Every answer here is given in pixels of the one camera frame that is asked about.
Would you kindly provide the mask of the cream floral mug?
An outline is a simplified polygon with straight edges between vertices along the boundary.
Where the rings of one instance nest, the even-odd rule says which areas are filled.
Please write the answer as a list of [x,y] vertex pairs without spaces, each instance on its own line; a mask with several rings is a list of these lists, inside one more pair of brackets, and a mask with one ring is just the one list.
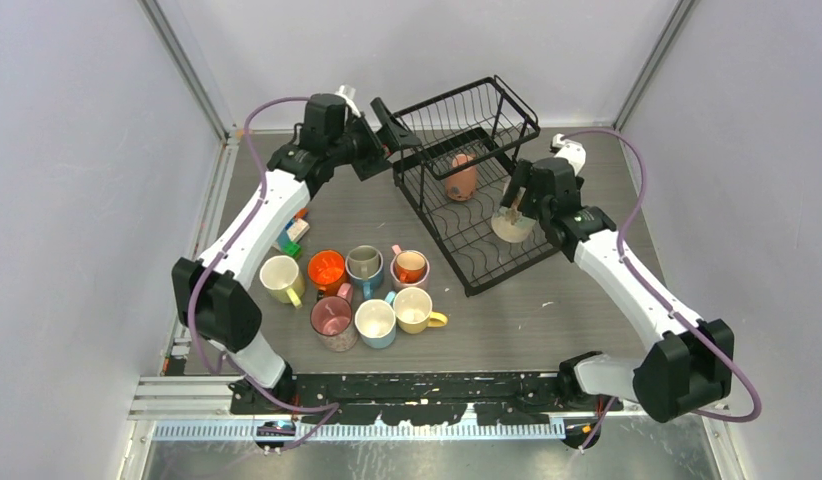
[[509,207],[500,207],[491,218],[493,232],[503,241],[519,244],[525,241],[537,224],[533,218],[524,216],[519,205],[525,193],[520,188],[516,198]]

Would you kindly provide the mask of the black wire dish rack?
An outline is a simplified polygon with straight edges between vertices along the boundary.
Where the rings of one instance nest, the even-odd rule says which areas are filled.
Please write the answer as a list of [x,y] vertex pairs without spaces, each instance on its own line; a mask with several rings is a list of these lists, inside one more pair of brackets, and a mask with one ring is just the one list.
[[[422,142],[393,164],[395,185],[422,221],[466,296],[482,293],[554,254],[540,227],[522,243],[501,240],[491,218],[523,144],[540,134],[538,116],[497,76],[449,90],[392,113]],[[467,201],[447,197],[457,154],[474,155],[477,186]]]

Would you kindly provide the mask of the beige grey cup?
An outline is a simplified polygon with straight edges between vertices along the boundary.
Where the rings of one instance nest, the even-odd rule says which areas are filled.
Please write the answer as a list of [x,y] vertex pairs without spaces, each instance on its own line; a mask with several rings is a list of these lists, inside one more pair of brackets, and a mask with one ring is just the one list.
[[360,245],[353,248],[346,257],[349,273],[359,279],[366,280],[380,270],[382,255],[380,251],[370,245]]

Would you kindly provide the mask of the small orange cup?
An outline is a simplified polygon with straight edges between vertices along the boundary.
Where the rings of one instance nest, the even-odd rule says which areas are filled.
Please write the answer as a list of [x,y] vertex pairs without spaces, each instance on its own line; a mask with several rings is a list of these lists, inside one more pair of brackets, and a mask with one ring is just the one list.
[[425,275],[426,269],[426,258],[419,252],[403,251],[395,257],[394,273],[401,283],[418,282]]

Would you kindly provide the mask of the large orange mug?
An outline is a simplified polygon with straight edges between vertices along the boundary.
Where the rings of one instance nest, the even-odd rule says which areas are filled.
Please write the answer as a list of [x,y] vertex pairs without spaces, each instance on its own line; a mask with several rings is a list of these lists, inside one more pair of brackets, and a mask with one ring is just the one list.
[[335,250],[321,250],[308,262],[307,275],[316,288],[317,300],[334,296],[348,280],[345,258]]

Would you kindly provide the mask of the light pink faceted mug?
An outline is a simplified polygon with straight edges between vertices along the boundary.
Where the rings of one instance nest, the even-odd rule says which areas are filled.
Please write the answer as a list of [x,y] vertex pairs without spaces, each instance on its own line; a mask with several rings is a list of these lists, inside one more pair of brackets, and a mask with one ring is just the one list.
[[389,272],[395,290],[407,287],[426,289],[431,272],[427,257],[417,250],[403,249],[399,245],[391,247],[394,257]]

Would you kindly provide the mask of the yellow mug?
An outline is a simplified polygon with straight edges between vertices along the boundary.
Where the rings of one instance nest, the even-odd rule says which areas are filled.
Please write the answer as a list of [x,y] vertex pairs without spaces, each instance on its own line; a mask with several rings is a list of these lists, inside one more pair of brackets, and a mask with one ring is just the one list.
[[418,287],[399,291],[393,300],[398,327],[408,334],[419,334],[427,328],[441,328],[448,324],[448,317],[433,309],[430,295]]

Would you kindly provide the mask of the yellow-green faceted mug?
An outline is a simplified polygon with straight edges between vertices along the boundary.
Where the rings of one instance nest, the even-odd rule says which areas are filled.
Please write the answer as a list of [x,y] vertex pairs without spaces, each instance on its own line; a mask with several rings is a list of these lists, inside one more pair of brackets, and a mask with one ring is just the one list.
[[269,258],[259,270],[259,281],[277,301],[301,308],[306,290],[304,276],[296,260],[279,255]]

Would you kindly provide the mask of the light blue faceted mug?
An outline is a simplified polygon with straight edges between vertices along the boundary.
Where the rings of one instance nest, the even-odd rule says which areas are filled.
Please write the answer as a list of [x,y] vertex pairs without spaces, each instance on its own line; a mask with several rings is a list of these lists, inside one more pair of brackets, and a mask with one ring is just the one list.
[[364,343],[373,349],[389,347],[396,337],[396,314],[393,301],[396,297],[390,291],[384,299],[370,299],[362,302],[354,316],[354,325]]

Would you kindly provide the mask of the pink patterned mug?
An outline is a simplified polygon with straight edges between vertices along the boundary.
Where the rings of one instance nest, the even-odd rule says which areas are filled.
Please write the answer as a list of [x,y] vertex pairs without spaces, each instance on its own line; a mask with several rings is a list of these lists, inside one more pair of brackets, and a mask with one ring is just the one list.
[[336,295],[321,298],[311,310],[311,327],[322,345],[330,351],[345,352],[357,342],[352,297],[353,285],[344,283]]

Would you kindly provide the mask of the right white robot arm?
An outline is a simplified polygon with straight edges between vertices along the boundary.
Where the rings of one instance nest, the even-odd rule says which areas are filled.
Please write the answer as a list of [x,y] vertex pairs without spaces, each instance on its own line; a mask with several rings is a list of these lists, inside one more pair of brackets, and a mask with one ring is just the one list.
[[539,226],[553,249],[587,273],[638,334],[643,359],[620,359],[598,351],[562,362],[558,397],[583,410],[597,395],[641,405],[666,423],[728,396],[727,366],[734,334],[721,319],[705,322],[673,298],[620,239],[599,208],[581,203],[583,181],[563,158],[521,160],[504,190],[508,222]]

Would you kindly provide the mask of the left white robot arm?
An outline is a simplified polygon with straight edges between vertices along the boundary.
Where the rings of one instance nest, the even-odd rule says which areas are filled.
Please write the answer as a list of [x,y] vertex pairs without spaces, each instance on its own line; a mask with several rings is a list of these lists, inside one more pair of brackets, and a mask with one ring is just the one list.
[[172,268],[180,323],[256,383],[255,400],[271,414],[292,405],[294,389],[282,380],[289,365],[263,336],[261,310],[248,292],[265,255],[336,168],[349,165],[367,180],[390,168],[392,154],[421,145],[379,98],[371,103],[379,129],[343,91],[300,101],[304,115],[294,139],[256,161],[258,187],[234,223],[198,258],[180,258]]

